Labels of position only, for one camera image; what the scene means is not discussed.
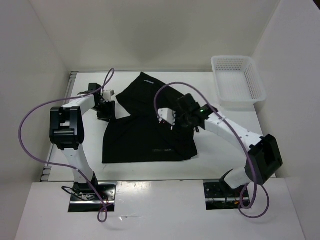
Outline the black shorts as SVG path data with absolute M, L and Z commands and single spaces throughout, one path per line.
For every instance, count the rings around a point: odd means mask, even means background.
M 178 90 L 141 72 L 120 94 L 118 103 L 129 113 L 107 125 L 103 137 L 102 163 L 180 162 L 198 154 L 194 130 L 159 122 L 155 107 L 177 107 L 183 97 Z

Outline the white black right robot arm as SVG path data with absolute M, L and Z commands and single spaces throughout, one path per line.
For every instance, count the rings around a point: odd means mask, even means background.
M 221 137 L 245 154 L 244 167 L 232 169 L 220 178 L 219 191 L 223 196 L 230 197 L 237 188 L 251 182 L 262 186 L 283 165 L 274 136 L 262 136 L 245 129 L 210 104 L 200 106 L 189 93 L 179 98 L 177 105 L 175 122 L 180 126 L 202 128 Z

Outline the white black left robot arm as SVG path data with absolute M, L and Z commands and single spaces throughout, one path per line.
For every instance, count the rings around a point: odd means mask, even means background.
M 89 166 L 84 152 L 85 128 L 83 115 L 89 110 L 97 113 L 97 119 L 113 122 L 115 116 L 115 95 L 113 90 L 103 90 L 97 83 L 90 83 L 88 90 L 79 93 L 79 98 L 50 110 L 49 138 L 65 155 L 68 164 L 73 166 L 73 191 L 79 196 L 94 200 L 103 193 L 94 171 Z

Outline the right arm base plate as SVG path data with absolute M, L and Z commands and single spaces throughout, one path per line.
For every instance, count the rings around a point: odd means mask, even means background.
M 207 211 L 233 210 L 240 206 L 240 193 L 244 186 L 224 192 L 217 179 L 203 182 L 205 206 Z

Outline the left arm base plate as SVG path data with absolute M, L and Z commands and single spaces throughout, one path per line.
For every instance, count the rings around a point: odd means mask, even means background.
M 116 188 L 116 182 L 101 181 L 96 186 L 109 212 L 115 211 Z M 61 189 L 70 195 L 69 213 L 99 212 L 103 208 L 99 197 L 87 184 L 80 188 L 80 184 L 74 183 L 72 187 L 62 186 Z

